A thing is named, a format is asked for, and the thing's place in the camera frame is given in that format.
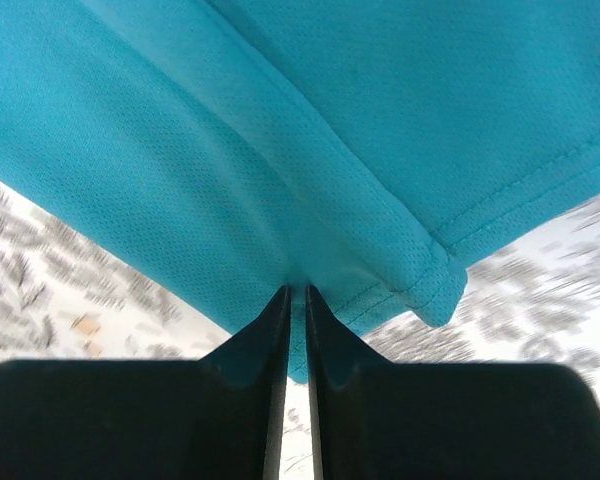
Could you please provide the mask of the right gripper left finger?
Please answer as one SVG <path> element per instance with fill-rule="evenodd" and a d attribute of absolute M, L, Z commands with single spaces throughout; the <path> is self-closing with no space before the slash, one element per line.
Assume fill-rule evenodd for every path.
<path fill-rule="evenodd" d="M 275 479 L 291 293 L 198 360 L 0 363 L 0 479 Z"/>

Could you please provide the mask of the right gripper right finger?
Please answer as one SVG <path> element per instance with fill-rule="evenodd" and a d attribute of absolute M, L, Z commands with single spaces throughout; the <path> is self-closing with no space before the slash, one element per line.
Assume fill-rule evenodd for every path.
<path fill-rule="evenodd" d="M 318 479 L 600 479 L 600 408 L 549 363 L 394 363 L 306 291 Z"/>

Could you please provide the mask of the teal t shirt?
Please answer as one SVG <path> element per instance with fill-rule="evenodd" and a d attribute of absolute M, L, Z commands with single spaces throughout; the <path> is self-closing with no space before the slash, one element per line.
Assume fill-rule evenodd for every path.
<path fill-rule="evenodd" d="M 0 1 L 0 181 L 228 332 L 357 334 L 600 193 L 600 1 Z"/>

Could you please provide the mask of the floral table cloth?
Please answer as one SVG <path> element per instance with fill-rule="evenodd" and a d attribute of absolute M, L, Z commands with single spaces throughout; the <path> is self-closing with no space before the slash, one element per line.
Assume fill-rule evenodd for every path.
<path fill-rule="evenodd" d="M 134 254 L 98 245 L 0 184 L 0 363 L 198 360 L 291 293 L 279 475 L 314 475 L 306 291 L 394 363 L 549 363 L 600 408 L 600 196 L 469 270 L 449 325 L 430 328 L 363 262 L 282 221 L 264 236 L 150 235 Z"/>

